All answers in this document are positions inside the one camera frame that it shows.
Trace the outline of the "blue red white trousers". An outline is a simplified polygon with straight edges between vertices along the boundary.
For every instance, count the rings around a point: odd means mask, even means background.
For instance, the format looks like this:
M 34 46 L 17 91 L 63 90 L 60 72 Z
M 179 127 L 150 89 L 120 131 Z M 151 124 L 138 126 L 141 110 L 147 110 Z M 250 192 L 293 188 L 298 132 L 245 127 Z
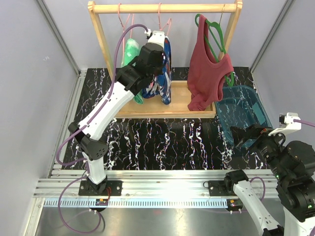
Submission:
M 162 74 L 155 77 L 152 84 L 142 90 L 142 97 L 145 99 L 152 98 L 156 95 L 161 96 L 161 101 L 164 105 L 171 103 L 171 44 L 166 36 L 164 40 L 164 51 L 166 53 L 166 64 L 162 70 Z

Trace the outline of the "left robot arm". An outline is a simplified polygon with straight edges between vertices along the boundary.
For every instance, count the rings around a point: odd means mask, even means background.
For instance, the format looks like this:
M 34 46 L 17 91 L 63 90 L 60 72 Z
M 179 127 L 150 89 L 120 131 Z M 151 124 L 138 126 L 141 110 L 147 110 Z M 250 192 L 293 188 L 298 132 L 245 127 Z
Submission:
M 162 74 L 167 60 L 164 45 L 148 42 L 128 65 L 119 69 L 107 94 L 78 124 L 68 127 L 87 165 L 87 177 L 80 184 L 80 196 L 97 196 L 109 191 L 104 170 L 108 145 L 101 141 L 104 130 L 121 108 Z

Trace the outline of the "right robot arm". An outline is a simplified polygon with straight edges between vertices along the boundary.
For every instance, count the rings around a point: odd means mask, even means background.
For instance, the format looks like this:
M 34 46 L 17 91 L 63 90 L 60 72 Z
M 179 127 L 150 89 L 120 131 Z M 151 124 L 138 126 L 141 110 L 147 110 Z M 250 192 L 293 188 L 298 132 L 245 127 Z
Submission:
M 242 146 L 248 139 L 258 156 L 264 159 L 277 180 L 276 191 L 284 211 L 285 224 L 281 226 L 254 193 L 252 184 L 242 170 L 228 172 L 223 188 L 236 195 L 251 216 L 261 236 L 313 236 L 315 234 L 315 151 L 311 145 L 291 141 L 283 146 L 283 131 L 251 125 L 248 128 L 230 128 L 234 144 Z

